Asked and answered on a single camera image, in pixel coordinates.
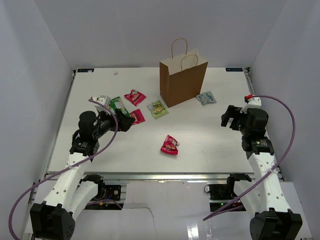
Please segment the silver blue snack packet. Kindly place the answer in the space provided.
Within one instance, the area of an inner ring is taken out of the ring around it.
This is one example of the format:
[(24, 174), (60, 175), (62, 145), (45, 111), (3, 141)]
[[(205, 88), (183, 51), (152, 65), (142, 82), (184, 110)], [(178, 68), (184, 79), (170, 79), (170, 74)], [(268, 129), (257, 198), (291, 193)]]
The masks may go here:
[(110, 101), (111, 101), (111, 98), (109, 96), (106, 96), (106, 95), (101, 95), (98, 99), (98, 102), (100, 104), (102, 104), (104, 107), (106, 108), (110, 108)]

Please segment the grey blue snack packet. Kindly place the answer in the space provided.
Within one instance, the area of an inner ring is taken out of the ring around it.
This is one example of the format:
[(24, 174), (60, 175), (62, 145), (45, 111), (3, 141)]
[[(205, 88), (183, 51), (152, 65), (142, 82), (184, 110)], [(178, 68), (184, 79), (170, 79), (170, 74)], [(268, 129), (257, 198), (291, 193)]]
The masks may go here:
[(211, 91), (206, 91), (206, 92), (203, 92), (203, 93), (196, 95), (196, 99), (201, 103), (202, 106), (205, 106), (207, 104), (217, 103), (217, 101)]

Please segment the brown paper bag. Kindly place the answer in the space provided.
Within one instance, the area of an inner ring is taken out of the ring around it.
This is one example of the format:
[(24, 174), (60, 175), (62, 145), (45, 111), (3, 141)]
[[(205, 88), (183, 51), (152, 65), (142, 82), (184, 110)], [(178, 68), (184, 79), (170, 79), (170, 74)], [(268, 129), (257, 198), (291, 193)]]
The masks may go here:
[(174, 44), (179, 40), (172, 42), (171, 57), (159, 62), (159, 93), (169, 108), (200, 94), (208, 67), (197, 49), (188, 50), (185, 38), (185, 52), (174, 55)]

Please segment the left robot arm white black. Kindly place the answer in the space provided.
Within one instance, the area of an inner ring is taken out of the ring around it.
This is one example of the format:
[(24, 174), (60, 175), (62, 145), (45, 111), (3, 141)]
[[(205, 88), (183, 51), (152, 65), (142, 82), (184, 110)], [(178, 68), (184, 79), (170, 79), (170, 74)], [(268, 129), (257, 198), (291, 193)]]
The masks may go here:
[(108, 131), (126, 132), (135, 121), (120, 109), (112, 116), (104, 111), (80, 114), (78, 130), (72, 145), (66, 171), (59, 175), (55, 185), (42, 203), (34, 203), (30, 210), (33, 235), (44, 240), (71, 239), (76, 219), (92, 200), (105, 196), (106, 187), (99, 175), (84, 176), (99, 149), (99, 138)]

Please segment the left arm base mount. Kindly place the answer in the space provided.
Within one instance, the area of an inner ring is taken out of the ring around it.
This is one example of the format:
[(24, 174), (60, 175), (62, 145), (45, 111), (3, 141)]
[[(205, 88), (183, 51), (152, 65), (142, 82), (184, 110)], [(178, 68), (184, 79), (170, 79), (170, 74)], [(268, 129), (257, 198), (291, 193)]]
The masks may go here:
[(93, 182), (97, 185), (97, 195), (91, 201), (101, 201), (103, 199), (119, 201), (121, 199), (122, 186), (119, 184), (106, 184), (105, 179), (98, 174), (85, 176), (82, 182)]

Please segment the red snack packet front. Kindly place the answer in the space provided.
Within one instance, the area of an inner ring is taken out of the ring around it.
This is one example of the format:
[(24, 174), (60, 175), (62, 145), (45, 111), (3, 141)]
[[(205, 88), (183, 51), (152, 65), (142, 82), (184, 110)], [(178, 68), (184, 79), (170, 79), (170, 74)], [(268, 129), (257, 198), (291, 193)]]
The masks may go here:
[(174, 137), (167, 135), (160, 148), (160, 151), (162, 153), (175, 156), (179, 152), (177, 148), (179, 145), (180, 143)]

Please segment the red snack packet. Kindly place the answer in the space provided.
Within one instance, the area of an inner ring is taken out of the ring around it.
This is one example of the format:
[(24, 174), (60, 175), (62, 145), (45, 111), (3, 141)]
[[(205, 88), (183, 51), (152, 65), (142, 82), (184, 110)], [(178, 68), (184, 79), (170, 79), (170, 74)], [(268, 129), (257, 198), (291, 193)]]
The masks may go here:
[(134, 119), (132, 125), (137, 125), (145, 122), (145, 118), (140, 109), (136, 109), (130, 113), (130, 117)]
[(131, 92), (129, 94), (125, 94), (124, 97), (135, 107), (146, 99), (146, 96), (136, 89), (132, 89)]
[(179, 145), (180, 143), (174, 137), (167, 135), (160, 148), (160, 151), (162, 153), (175, 156), (179, 152), (177, 148)]

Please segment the light green snack packet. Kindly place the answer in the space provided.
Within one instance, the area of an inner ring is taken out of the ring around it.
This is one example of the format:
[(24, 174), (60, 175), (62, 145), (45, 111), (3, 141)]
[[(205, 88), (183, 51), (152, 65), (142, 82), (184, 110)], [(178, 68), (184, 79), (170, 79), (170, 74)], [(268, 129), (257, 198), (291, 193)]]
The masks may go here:
[(169, 111), (165, 108), (165, 106), (160, 100), (149, 103), (147, 105), (147, 108), (151, 112), (155, 120), (169, 113)]

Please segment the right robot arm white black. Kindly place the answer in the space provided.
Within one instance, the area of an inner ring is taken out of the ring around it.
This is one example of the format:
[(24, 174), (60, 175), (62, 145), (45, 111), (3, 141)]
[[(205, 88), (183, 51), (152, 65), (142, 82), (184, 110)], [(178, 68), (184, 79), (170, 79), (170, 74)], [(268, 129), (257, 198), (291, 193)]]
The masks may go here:
[(281, 188), (278, 172), (274, 169), (275, 151), (266, 136), (269, 116), (259, 108), (229, 105), (221, 116), (221, 126), (227, 126), (242, 134), (242, 149), (251, 165), (257, 181), (241, 179), (228, 184), (226, 195), (236, 200), (240, 197), (250, 214), (250, 236), (253, 240), (294, 240), (303, 220), (294, 213)]

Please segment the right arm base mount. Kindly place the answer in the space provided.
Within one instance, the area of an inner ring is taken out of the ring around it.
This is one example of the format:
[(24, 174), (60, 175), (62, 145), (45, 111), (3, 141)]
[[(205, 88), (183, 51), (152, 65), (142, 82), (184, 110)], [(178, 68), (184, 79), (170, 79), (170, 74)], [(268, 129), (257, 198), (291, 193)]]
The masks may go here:
[(209, 195), (209, 206), (211, 212), (223, 207), (237, 197), (234, 192), (234, 186), (235, 182), (239, 181), (251, 182), (252, 179), (249, 177), (249, 175), (244, 173), (231, 173), (226, 179), (226, 183), (207, 184), (204, 187), (203, 191)]

